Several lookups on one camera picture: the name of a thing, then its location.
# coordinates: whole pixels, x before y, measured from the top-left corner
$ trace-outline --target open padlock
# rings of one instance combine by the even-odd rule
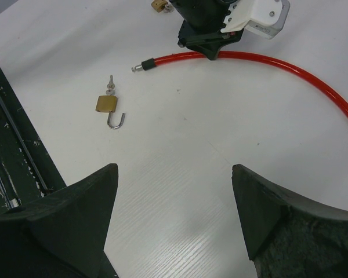
[[[108,119],[107,119],[107,125],[111,129],[119,129],[123,124],[125,120],[125,113],[122,113],[121,120],[118,126],[113,126],[112,121],[112,114],[115,112],[117,106],[117,97],[116,96],[99,96],[97,107],[95,108],[98,112],[108,113]]]

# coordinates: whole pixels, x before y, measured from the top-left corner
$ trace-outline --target metal cable tip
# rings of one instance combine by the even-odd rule
[[[132,68],[132,72],[142,71],[142,70],[143,70],[142,65],[136,65],[135,67]]]

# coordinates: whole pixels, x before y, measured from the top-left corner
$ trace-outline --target red cable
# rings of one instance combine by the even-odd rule
[[[345,99],[342,98],[333,88],[331,88],[325,82],[318,79],[313,74],[310,74],[309,72],[295,65],[292,65],[288,62],[284,62],[272,57],[254,54],[254,53],[247,53],[247,52],[221,51],[218,57],[259,62],[263,64],[273,65],[277,68],[281,68],[285,71],[291,72],[292,74],[295,74],[298,77],[304,79],[305,81],[311,83],[313,86],[318,88],[321,92],[323,92],[328,98],[330,98],[340,108],[340,110],[343,111],[343,113],[348,118],[348,103],[345,101]],[[189,60],[189,59],[196,59],[196,58],[205,58],[205,56],[197,52],[184,52],[184,53],[178,53],[178,54],[156,58],[154,60],[155,60],[155,64],[159,66],[159,65],[163,65],[163,64],[167,64],[167,63],[171,63],[175,61],[182,61],[182,60]]]

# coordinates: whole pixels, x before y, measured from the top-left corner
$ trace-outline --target table surface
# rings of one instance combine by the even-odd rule
[[[131,66],[184,51],[182,18],[150,0],[19,0],[0,66],[67,184],[107,163],[119,188],[105,251],[120,277],[256,277],[231,186],[241,163],[348,210],[348,120],[299,78],[246,61]],[[291,0],[273,40],[226,47],[294,63],[348,101],[348,1]],[[114,75],[114,120],[95,112]]]

